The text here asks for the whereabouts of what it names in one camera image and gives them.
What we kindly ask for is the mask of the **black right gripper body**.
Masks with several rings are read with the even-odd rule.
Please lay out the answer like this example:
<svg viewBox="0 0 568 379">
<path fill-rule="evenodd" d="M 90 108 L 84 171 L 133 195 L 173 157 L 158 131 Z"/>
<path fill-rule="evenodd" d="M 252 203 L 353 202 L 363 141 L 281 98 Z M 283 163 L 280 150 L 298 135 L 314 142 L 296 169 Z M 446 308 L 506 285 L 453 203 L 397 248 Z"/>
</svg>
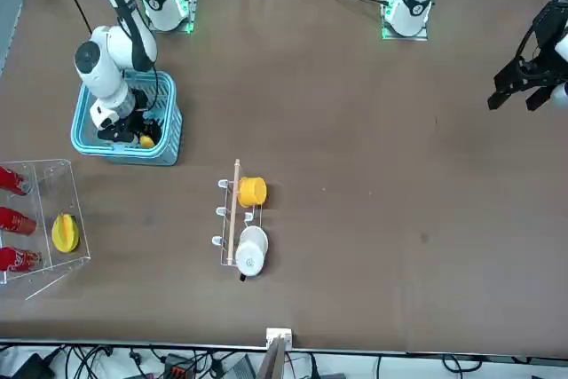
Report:
<svg viewBox="0 0 568 379">
<path fill-rule="evenodd" d="M 144 121 L 144 112 L 154 107 L 154 95 L 143 90 L 132 90 L 134 95 L 134 108 L 132 112 L 118 121 L 119 128 L 122 130 L 141 130 Z"/>
</svg>

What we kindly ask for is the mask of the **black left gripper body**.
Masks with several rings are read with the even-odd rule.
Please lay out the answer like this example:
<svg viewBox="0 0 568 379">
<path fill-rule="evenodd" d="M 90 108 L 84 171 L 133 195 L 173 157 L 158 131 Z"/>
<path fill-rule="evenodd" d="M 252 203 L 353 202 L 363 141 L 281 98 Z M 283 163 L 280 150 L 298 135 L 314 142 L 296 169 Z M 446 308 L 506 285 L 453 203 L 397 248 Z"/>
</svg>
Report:
<svg viewBox="0 0 568 379">
<path fill-rule="evenodd" d="M 567 3 L 551 0 L 532 20 L 521 39 L 514 56 L 518 77 L 523 81 L 557 80 L 567 77 L 567 60 L 556 50 L 556 45 L 567 35 Z M 523 52 L 534 36 L 539 52 L 533 59 L 525 60 Z"/>
</svg>

